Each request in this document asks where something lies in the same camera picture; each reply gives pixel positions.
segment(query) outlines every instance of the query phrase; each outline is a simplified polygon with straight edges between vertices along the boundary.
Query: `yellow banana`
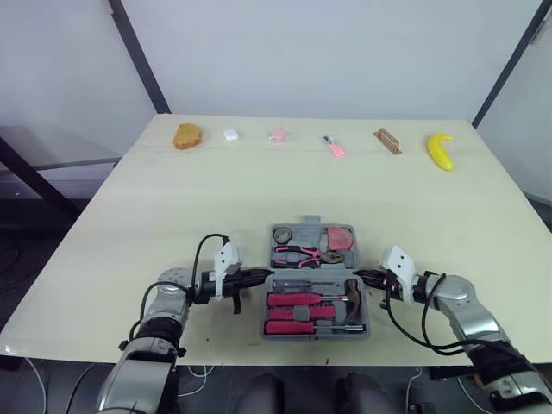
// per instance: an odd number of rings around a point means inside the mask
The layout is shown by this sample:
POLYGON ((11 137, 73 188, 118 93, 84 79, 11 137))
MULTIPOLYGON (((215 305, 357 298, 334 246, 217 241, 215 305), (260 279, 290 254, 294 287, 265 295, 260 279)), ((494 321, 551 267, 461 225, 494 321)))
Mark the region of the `yellow banana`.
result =
POLYGON ((455 169, 455 163, 452 161, 452 158, 447 154, 445 149, 442 147, 443 141, 450 141, 453 137, 451 135, 445 134, 433 134, 428 139, 428 151, 430 152, 431 158, 435 163, 442 168, 443 170, 452 171, 455 169))

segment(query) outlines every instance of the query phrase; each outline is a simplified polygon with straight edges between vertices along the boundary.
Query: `black cable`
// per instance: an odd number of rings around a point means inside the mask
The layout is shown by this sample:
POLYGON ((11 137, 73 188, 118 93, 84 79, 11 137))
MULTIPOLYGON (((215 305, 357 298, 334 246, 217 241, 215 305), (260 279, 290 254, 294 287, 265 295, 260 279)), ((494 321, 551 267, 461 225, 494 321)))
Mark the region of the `black cable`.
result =
POLYGON ((201 252, 201 247, 204 245, 204 242, 211 237, 220 237, 223 239, 223 246, 229 242, 230 238, 227 235, 222 235, 220 233, 211 233, 210 235, 205 236, 198 244, 198 249, 196 250, 196 257, 193 260, 193 269, 191 270, 191 301, 196 297, 196 272, 198 271, 198 262, 199 262, 199 252, 201 252))
POLYGON ((24 276, 21 276, 21 278, 9 282, 6 286, 3 286, 2 289, 0 289, 0 295, 3 295, 6 291, 10 290, 12 288, 12 286, 23 282, 31 274, 39 272, 40 270, 41 270, 41 267, 38 267, 36 269, 31 270, 29 273, 25 274, 24 276))
POLYGON ((135 337, 135 330, 138 328, 138 326, 141 324, 141 321, 144 318, 144 313, 146 313, 146 302, 147 297, 149 296, 149 293, 157 286, 172 286, 176 287, 177 289, 180 289, 185 295, 188 294, 188 289, 183 287, 182 285, 179 285, 178 283, 169 282, 169 281, 160 281, 152 283, 150 286, 147 287, 146 291, 144 292, 144 296, 141 298, 141 305, 140 305, 140 319, 138 319, 134 325, 132 325, 132 328, 130 328, 129 332, 129 341, 132 341, 135 337))
POLYGON ((430 308, 431 302, 433 301, 433 297, 435 296, 435 293, 437 292, 437 288, 439 285, 447 278, 447 274, 443 273, 439 280, 434 284, 433 288, 431 289, 430 295, 428 296, 428 299, 425 301, 425 305, 423 306, 423 312, 422 312, 422 335, 425 340, 425 342, 431 347, 431 349, 439 354, 444 356, 450 356, 450 355, 458 355, 464 352, 463 349, 457 349, 456 351, 441 351, 439 347, 433 345, 431 343, 430 338, 428 337, 428 332, 426 329, 426 318, 428 316, 428 309, 430 308))
POLYGON ((138 326, 140 326, 141 321, 144 318, 144 314, 146 313, 147 297, 149 296, 149 293, 152 291, 152 289, 154 289, 155 287, 157 287, 157 286, 176 287, 176 288, 180 289, 188 298, 190 298, 191 301, 193 301, 193 299, 195 298, 195 294, 196 294, 195 284, 196 284, 196 271, 198 270, 199 253, 201 252, 201 247, 203 246, 204 242, 207 239, 210 239, 211 237, 220 237, 221 239, 223 239, 223 246, 230 240, 230 238, 227 235, 222 235, 220 233, 212 233, 210 235, 206 235, 203 239, 201 239, 201 241, 198 244, 198 249, 196 250, 196 257, 193 261, 193 270, 191 271, 191 289, 190 290, 186 289, 185 287, 183 287, 182 285, 180 285, 178 283, 169 282, 169 281, 155 282, 155 283, 153 283, 153 284, 151 284, 150 286, 147 287, 146 291, 144 292, 144 295, 141 298, 140 319, 138 319, 132 325, 132 327, 130 328, 129 341, 132 341, 135 337, 136 328, 138 328, 138 326))
POLYGON ((185 295, 188 293, 188 290, 182 285, 179 285, 178 283, 168 282, 168 281, 160 281, 160 282, 152 283, 150 286, 147 287, 146 291, 144 292, 144 296, 142 296, 141 298, 140 321, 144 318, 144 313, 146 313, 147 297, 149 296, 149 293, 152 291, 152 289, 157 286, 172 286, 180 289, 182 292, 184 292, 185 295))
POLYGON ((423 347, 426 347, 426 348, 430 348, 430 346, 423 342, 423 341, 420 341, 419 339, 417 339, 415 336, 409 334, 406 329, 404 329, 400 323, 397 322, 397 319, 395 319, 395 316, 393 315, 393 312, 392 312, 392 309, 391 309, 391 287, 388 286, 386 288, 386 308, 387 308, 387 315, 389 315, 389 318, 391 319, 391 322, 393 322, 393 325, 395 325, 395 327, 404 335, 406 336, 408 339, 410 339, 411 341, 414 341, 415 343, 417 343, 418 345, 422 345, 423 347))
POLYGON ((5 248, 2 252, 0 252, 0 256, 3 254, 6 254, 10 251, 16 252, 16 257, 9 263, 1 272, 0 277, 4 276, 9 270, 16 265, 16 263, 19 261, 19 258, 21 257, 21 249, 20 248, 5 248))
POLYGON ((132 328, 130 328, 130 332, 129 332, 129 342, 132 341, 133 339, 135 339, 135 330, 136 330, 136 328, 138 328, 138 326, 140 325, 140 322, 141 322, 141 320, 136 321, 136 322, 132 325, 132 328))
MULTIPOLYGON (((433 345, 427 342, 423 342, 419 339, 417 339, 415 336, 408 333, 401 325, 398 323, 398 321, 395 319, 395 316, 392 314, 391 309, 391 286, 390 284, 387 285, 386 288, 386 308, 387 308, 387 314, 389 315, 389 318, 391 319, 391 322, 395 325, 395 327, 407 338, 409 338, 411 341, 417 343, 418 345, 421 345, 425 348, 429 348, 433 350, 434 352, 437 352, 438 350, 443 349, 451 349, 451 348, 458 348, 466 345, 485 345, 490 348, 495 348, 497 350, 500 350, 502 352, 506 352, 508 354, 511 354, 512 356, 515 356, 516 358, 524 358, 516 349, 514 348, 508 348, 505 345, 503 345, 500 342, 495 341, 485 341, 481 339, 467 339, 463 341, 453 342, 449 345, 433 345)), ((456 354, 462 354, 464 351, 462 349, 458 349, 455 351, 451 351, 450 354, 447 355, 456 355, 456 354)))

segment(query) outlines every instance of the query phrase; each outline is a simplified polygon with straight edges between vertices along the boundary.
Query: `pink marker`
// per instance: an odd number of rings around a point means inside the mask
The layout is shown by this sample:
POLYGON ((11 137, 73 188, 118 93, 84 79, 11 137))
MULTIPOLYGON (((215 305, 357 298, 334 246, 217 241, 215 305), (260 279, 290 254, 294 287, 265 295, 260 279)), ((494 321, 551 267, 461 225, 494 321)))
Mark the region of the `pink marker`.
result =
POLYGON ((336 144, 336 141, 329 138, 328 136, 324 136, 324 140, 328 142, 329 150, 334 153, 336 157, 342 157, 343 155, 345 155, 345 151, 340 145, 336 144))

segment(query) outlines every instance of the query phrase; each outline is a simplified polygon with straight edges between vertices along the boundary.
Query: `bread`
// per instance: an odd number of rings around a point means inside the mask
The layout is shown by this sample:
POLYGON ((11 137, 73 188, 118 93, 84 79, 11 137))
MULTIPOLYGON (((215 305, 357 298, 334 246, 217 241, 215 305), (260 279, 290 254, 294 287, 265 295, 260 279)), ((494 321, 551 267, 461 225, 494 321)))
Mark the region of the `bread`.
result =
POLYGON ((172 144, 177 149, 187 149, 201 142, 201 128, 193 123, 181 123, 172 144))

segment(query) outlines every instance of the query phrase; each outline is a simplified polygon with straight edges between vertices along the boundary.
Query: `pink screwdriver handle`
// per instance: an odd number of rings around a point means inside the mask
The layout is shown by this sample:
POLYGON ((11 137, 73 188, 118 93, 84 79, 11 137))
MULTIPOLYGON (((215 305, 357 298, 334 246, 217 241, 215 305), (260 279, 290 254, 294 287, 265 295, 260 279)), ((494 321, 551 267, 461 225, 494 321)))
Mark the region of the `pink screwdriver handle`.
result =
POLYGON ((265 323, 268 334, 314 334, 313 322, 268 321, 265 323))
POLYGON ((269 306, 293 306, 295 304, 319 304, 320 295, 316 293, 269 293, 269 306))

